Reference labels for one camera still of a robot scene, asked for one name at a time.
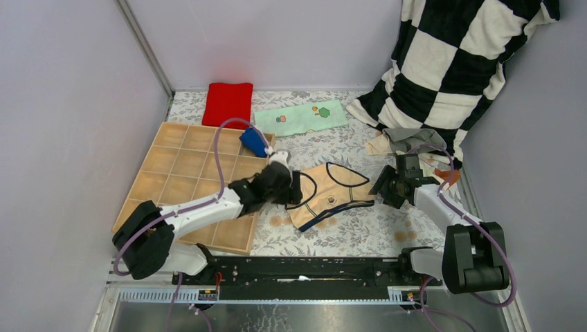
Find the blue underwear with white lettering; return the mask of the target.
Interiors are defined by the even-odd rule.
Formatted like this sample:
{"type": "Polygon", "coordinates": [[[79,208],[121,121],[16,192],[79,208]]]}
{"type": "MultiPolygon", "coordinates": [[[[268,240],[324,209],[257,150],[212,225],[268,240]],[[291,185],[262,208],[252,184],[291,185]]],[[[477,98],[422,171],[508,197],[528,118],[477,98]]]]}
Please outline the blue underwear with white lettering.
{"type": "Polygon", "coordinates": [[[256,157],[266,158],[268,156],[267,149],[269,142],[264,135],[254,127],[248,127],[240,136],[241,143],[256,157]]]}

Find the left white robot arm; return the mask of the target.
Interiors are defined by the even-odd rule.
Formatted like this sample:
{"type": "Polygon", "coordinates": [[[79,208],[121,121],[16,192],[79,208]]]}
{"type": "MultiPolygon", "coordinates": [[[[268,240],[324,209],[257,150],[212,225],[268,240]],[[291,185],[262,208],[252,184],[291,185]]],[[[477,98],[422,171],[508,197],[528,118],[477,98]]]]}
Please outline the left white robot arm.
{"type": "Polygon", "coordinates": [[[233,181],[216,194],[163,207],[144,201],[112,238],[118,251],[114,273],[140,280],[168,270],[207,284],[214,277],[215,267],[204,246],[183,245],[180,238],[220,221],[255,214],[267,203],[298,203],[302,196],[300,183],[298,170],[271,161],[261,172],[233,181]]]}

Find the beige cloth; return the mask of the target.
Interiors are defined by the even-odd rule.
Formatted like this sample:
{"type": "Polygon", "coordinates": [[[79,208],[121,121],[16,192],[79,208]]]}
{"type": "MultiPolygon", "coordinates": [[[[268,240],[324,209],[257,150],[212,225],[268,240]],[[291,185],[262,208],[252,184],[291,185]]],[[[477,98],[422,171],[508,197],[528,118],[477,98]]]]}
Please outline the beige cloth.
{"type": "Polygon", "coordinates": [[[331,162],[301,171],[300,191],[300,202],[288,205],[286,211],[301,232],[338,213],[375,204],[368,177],[331,162]]]}

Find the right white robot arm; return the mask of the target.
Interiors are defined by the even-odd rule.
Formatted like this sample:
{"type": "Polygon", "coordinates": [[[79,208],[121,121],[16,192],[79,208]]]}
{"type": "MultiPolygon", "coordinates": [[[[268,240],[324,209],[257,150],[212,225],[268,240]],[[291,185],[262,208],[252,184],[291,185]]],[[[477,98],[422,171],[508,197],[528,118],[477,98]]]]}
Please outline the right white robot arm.
{"type": "Polygon", "coordinates": [[[402,250],[397,276],[404,284],[433,277],[454,294],[516,290],[502,227],[468,214],[445,196],[435,178],[424,176],[416,154],[397,156],[394,167],[386,165],[370,193],[394,208],[410,203],[444,229],[442,251],[429,247],[402,250]]]}

